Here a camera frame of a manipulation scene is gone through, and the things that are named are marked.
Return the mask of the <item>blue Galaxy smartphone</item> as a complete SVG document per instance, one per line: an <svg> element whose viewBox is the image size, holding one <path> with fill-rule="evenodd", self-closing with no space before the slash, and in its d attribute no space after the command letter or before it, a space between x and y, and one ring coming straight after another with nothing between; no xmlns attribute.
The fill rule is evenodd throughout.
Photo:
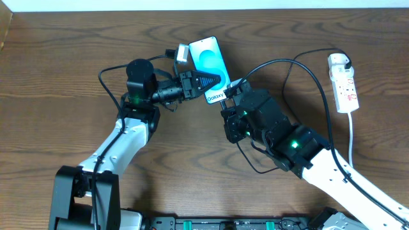
<svg viewBox="0 0 409 230"><path fill-rule="evenodd" d="M224 90L231 80L217 38L211 36L192 42L189 51L196 70L220 76L220 82L204 93L206 102L214 104L225 100Z"/></svg>

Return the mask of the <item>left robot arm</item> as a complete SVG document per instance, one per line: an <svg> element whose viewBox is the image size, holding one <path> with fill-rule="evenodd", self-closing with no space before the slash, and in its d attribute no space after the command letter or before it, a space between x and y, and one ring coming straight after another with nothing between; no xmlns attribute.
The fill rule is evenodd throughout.
<svg viewBox="0 0 409 230"><path fill-rule="evenodd" d="M56 173L49 229L148 229L143 216L120 205L120 178L158 127L159 105L191 100L221 82L218 74L191 70L171 75L149 59L124 65L127 93L115 101L111 134L77 167Z"/></svg>

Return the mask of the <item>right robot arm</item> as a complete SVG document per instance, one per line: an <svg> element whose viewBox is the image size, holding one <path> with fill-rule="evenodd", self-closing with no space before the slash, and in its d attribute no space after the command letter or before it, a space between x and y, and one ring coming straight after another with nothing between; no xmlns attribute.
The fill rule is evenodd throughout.
<svg viewBox="0 0 409 230"><path fill-rule="evenodd" d="M324 191L368 229L408 229L408 208L348 165L313 129L291 123L267 90L234 82L226 93L234 101L221 112L229 142L262 144L261 152L279 169Z"/></svg>

